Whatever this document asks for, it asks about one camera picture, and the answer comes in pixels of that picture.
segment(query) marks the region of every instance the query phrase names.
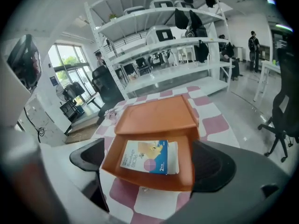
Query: shelf post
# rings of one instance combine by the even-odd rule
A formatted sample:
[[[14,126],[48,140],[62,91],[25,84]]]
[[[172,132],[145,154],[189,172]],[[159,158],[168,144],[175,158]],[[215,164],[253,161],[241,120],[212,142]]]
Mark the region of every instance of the shelf post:
[[[84,7],[85,7],[87,19],[88,19],[88,21],[90,23],[90,27],[92,29],[92,33],[93,33],[94,39],[95,39],[95,41],[96,41],[96,43],[97,43],[97,45],[99,47],[100,52],[102,53],[103,58],[105,59],[107,68],[109,69],[109,71],[110,71],[110,73],[112,75],[112,78],[115,81],[115,83],[116,83],[118,89],[120,90],[122,96],[124,97],[125,100],[128,100],[129,99],[128,95],[125,92],[124,87],[121,84],[119,78],[117,77],[117,74],[116,74],[116,72],[114,70],[112,62],[110,61],[110,59],[108,57],[108,54],[105,51],[105,48],[104,48],[104,40],[105,40],[105,38],[104,38],[103,34],[101,34],[101,37],[100,37],[98,31],[95,28],[95,24],[94,24],[93,17],[92,17],[92,14],[91,14],[91,8],[89,7],[89,5],[88,5],[87,2],[84,3]]]
[[[228,30],[228,40],[229,42],[231,43],[231,40],[230,40],[230,34],[229,34],[229,29],[228,29],[228,22],[226,21],[226,17],[224,15],[224,12],[220,6],[220,2],[219,0],[216,0],[217,4],[218,4],[218,9],[220,10],[221,12],[221,15],[222,17],[224,18],[224,24],[225,24],[225,27],[226,29]],[[228,71],[228,88],[227,88],[227,91],[229,90],[229,86],[230,86],[230,79],[232,77],[232,59],[230,58],[229,59],[229,71]]]

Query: orange box lid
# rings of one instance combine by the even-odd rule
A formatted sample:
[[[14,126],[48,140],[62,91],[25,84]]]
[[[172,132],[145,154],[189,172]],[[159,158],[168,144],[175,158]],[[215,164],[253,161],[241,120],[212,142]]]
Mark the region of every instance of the orange box lid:
[[[141,134],[198,127],[188,100],[175,96],[128,106],[115,126],[116,134]]]

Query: pink and white tablecloth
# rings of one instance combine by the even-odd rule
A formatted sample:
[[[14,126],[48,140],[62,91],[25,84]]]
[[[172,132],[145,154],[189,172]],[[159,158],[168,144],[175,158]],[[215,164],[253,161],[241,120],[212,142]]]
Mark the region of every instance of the pink and white tablecloth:
[[[239,143],[219,111],[198,86],[189,86],[175,90],[163,91],[119,102],[115,107],[118,114],[129,105],[137,105],[153,100],[183,94],[189,101],[197,118],[199,118],[199,135],[201,140],[209,140],[234,147]],[[108,119],[96,130],[92,139],[105,138],[105,154],[115,137],[115,125]],[[154,224],[169,218],[188,200],[189,192],[170,192],[145,189],[121,180],[100,169],[100,179],[110,214],[132,224]]]

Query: ceiling light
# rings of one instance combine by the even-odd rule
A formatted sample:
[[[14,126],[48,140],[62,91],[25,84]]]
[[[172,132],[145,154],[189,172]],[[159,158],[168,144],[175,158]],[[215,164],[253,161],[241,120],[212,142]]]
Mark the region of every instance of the ceiling light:
[[[275,2],[275,0],[267,0],[268,1],[268,3],[270,3],[270,4],[276,4],[276,2]]]
[[[287,26],[284,26],[284,25],[281,25],[281,24],[276,24],[275,26],[278,27],[278,28],[287,29],[287,30],[293,32],[293,29],[290,28],[290,27],[287,27]]]

